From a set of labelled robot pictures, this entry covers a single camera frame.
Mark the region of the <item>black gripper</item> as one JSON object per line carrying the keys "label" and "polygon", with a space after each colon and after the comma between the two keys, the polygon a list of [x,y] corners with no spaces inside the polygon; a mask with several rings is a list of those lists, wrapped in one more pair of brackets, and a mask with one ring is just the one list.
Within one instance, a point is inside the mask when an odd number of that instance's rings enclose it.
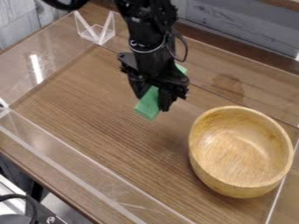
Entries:
{"label": "black gripper", "polygon": [[148,54],[136,56],[132,52],[117,55],[120,70],[127,74],[135,97],[141,99],[151,86],[156,86],[159,109],[168,112],[177,97],[187,98],[189,78],[175,65],[173,60]]}

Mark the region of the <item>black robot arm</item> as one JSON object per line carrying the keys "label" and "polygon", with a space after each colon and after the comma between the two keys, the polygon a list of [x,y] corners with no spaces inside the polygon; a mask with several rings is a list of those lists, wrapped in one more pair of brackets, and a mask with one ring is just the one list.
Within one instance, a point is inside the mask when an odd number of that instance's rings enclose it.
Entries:
{"label": "black robot arm", "polygon": [[113,0],[128,29],[128,52],[117,55],[136,97],[157,88],[157,108],[165,112],[188,93],[189,79],[176,63],[187,60],[176,54],[176,41],[184,36],[173,29],[177,8],[171,0]]}

